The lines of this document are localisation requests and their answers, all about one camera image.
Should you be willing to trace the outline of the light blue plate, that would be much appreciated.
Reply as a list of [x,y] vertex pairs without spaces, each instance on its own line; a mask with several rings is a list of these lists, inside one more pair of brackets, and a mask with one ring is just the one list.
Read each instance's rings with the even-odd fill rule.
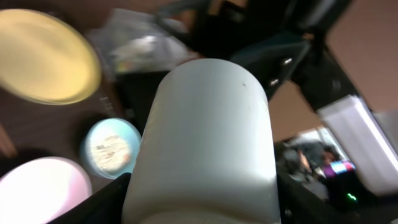
[[117,179],[131,173],[141,143],[141,134],[128,121],[108,118],[98,121],[80,144],[80,159],[91,174]]

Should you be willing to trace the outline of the pink bowl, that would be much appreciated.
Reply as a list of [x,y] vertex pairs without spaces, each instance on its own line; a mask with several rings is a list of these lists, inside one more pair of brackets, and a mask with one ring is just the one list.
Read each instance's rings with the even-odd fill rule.
[[1,177],[1,224],[48,223],[91,195],[88,174],[76,162],[34,159]]

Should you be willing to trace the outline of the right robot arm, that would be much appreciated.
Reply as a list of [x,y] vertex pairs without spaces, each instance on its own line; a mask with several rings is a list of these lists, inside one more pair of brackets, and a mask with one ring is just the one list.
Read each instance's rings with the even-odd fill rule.
[[374,195],[397,193],[397,144],[340,67],[325,37],[348,1],[175,1],[155,22],[187,47],[234,62],[257,77],[268,96],[294,82],[330,129]]

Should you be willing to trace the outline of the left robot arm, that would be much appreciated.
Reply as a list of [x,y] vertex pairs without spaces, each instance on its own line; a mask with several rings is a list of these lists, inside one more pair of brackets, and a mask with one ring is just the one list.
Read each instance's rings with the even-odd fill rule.
[[243,67],[184,63],[159,84],[132,174],[57,223],[343,223],[277,175],[267,96]]

